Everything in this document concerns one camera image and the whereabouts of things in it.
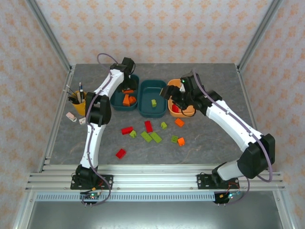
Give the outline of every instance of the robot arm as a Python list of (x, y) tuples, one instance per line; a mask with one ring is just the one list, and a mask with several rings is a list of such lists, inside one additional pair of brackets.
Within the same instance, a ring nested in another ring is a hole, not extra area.
[[(274, 163), (275, 139), (270, 134), (264, 136), (254, 130), (229, 108), (219, 94), (215, 91), (209, 91), (207, 94), (226, 111), (213, 104), (197, 86), (192, 72), (184, 75), (180, 81), (181, 88), (172, 85), (166, 86), (162, 89), (160, 95), (165, 99), (171, 98), (173, 103), (182, 110), (185, 110), (189, 105), (193, 105), (196, 110), (215, 121), (243, 152), (238, 160), (225, 162), (212, 171), (211, 179), (214, 183), (220, 184), (235, 177), (254, 178), (268, 168), (263, 151), (254, 136), (262, 142), (271, 164)], [(232, 118), (229, 113), (235, 115), (239, 122)], [(241, 123), (251, 130), (251, 134), (245, 130)]]
[(132, 59), (124, 57), (121, 64), (110, 67), (108, 76), (93, 93), (86, 94), (87, 140), (80, 165), (72, 176), (71, 189), (91, 189), (101, 181), (93, 169), (97, 170), (102, 134), (111, 119), (110, 98), (115, 90), (138, 88), (137, 82), (130, 78), (134, 66)]

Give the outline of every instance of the wallpaper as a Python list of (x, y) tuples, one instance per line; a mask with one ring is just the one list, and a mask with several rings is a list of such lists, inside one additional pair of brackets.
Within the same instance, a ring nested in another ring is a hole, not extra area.
[[(37, 0), (71, 64), (239, 63), (271, 0)], [(101, 62), (111, 63), (101, 57)]]
[(294, 214), (305, 226), (305, 1), (285, 0), (243, 78), (258, 128), (276, 139)]
[(0, 3), (0, 228), (47, 146), (66, 71), (25, 0)]

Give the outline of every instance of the gray table surface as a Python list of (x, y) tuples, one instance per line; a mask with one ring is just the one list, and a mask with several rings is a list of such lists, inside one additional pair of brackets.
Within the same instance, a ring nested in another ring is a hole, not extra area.
[[(230, 108), (251, 125), (234, 64), (137, 64), (134, 74), (139, 76), (140, 83), (147, 79), (161, 79), (167, 83), (171, 79), (180, 78), (192, 68), (196, 69), (207, 91), (218, 92)], [(98, 64), (77, 64), (71, 88), (77, 90), (79, 82), (82, 82), (84, 91), (92, 92), (106, 76), (107, 72)], [(67, 112), (72, 112), (78, 119), (82, 118), (67, 101), (51, 155), (51, 164), (79, 164), (84, 151), (87, 126), (81, 126), (78, 121), (70, 121), (65, 116)], [(140, 136), (145, 130), (146, 120), (151, 121), (154, 131), (163, 139), (161, 143), (147, 143)], [(219, 164), (237, 159), (241, 155), (242, 152), (230, 136), (200, 112), (183, 120), (185, 125), (180, 128), (174, 123), (175, 118), (169, 111), (162, 118), (152, 119), (142, 117), (137, 109), (119, 112), (112, 108), (111, 121), (101, 140), (99, 164)], [(168, 125), (166, 130), (160, 127), (161, 122)], [(138, 133), (135, 139), (121, 134), (121, 129), (128, 126), (133, 126)], [(179, 147), (172, 143), (172, 135), (183, 137), (185, 145)], [(115, 154), (121, 148), (127, 154), (119, 160)]]

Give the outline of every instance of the lego brick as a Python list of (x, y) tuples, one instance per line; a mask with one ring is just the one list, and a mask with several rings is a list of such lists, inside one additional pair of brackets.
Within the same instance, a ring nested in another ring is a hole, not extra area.
[(171, 141), (172, 141), (173, 143), (177, 143), (177, 141), (178, 141), (178, 136), (173, 135)]
[(160, 136), (156, 132), (152, 132), (151, 137), (153, 138), (153, 140), (155, 140), (156, 143), (160, 143), (162, 141), (162, 138), (160, 138)]
[(145, 127), (146, 127), (146, 131), (148, 133), (153, 131), (153, 127), (152, 127), (151, 121), (145, 121), (144, 124), (145, 124)]
[(152, 107), (156, 107), (157, 106), (157, 101), (155, 99), (152, 99)]
[(116, 156), (117, 156), (119, 159), (122, 159), (125, 155), (126, 155), (126, 150), (124, 150), (124, 149), (120, 149), (120, 150), (117, 152), (117, 154), (116, 154)]
[(135, 132), (134, 130), (130, 132), (129, 134), (132, 138), (135, 138), (137, 136), (137, 132)]
[(124, 94), (130, 94), (130, 93), (133, 93), (134, 92), (134, 90), (122, 90), (122, 92), (124, 93)]
[(162, 127), (163, 130), (165, 130), (167, 128), (167, 124), (165, 122), (162, 122), (161, 127)]
[(123, 128), (121, 131), (122, 131), (122, 135), (130, 134), (131, 131), (133, 131), (133, 127), (132, 126), (126, 127), (126, 128)]
[(129, 103), (130, 103), (130, 104), (133, 104), (133, 103), (135, 103), (136, 101), (137, 101), (137, 99), (136, 99), (135, 97), (129, 96)]
[(129, 103), (129, 95), (125, 95), (124, 97), (124, 100), (123, 100), (123, 105), (124, 106), (130, 106), (130, 103)]
[(141, 136), (145, 139), (146, 142), (152, 141), (152, 137), (150, 137), (149, 134), (146, 131), (143, 131), (141, 133)]
[(178, 139), (178, 144), (179, 144), (179, 146), (183, 146), (185, 144), (185, 141), (184, 141), (183, 137)]
[(179, 107), (177, 107), (175, 104), (172, 105), (172, 111), (179, 113)]
[(182, 121), (180, 118), (177, 118), (175, 120), (175, 123), (177, 124), (177, 126), (182, 127), (184, 125), (184, 121)]

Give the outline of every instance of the gray floor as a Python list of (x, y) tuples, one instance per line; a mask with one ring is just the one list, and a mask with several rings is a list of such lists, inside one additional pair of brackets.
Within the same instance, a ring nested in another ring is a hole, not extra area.
[(282, 229), (272, 192), (237, 204), (213, 202), (36, 202), (28, 229)]
[[(192, 68), (196, 68), (206, 90), (218, 92), (231, 109), (251, 124), (234, 64), (137, 64), (134, 73), (139, 76), (140, 82), (161, 79), (167, 83), (171, 79), (180, 78)], [(77, 64), (71, 88), (77, 90), (79, 82), (82, 82), (85, 91), (93, 91), (106, 75), (106, 71), (98, 64)], [(51, 164), (79, 164), (83, 154), (87, 126), (80, 126), (78, 121), (71, 122), (65, 116), (67, 112), (76, 115), (70, 102), (66, 102), (64, 108)], [(147, 143), (140, 136), (145, 130), (146, 120), (151, 121), (154, 131), (163, 139), (161, 143)], [(179, 128), (168, 111), (160, 119), (147, 119), (140, 116), (138, 110), (117, 112), (112, 109), (112, 119), (102, 136), (99, 164), (218, 164), (237, 159), (241, 155), (230, 136), (200, 112), (183, 120), (185, 125)], [(168, 125), (166, 130), (161, 129), (161, 122)], [(121, 129), (128, 126), (133, 126), (137, 131), (135, 139), (121, 134)], [(171, 143), (172, 135), (184, 137), (185, 145), (179, 147)], [(127, 151), (121, 160), (115, 156), (120, 148)]]

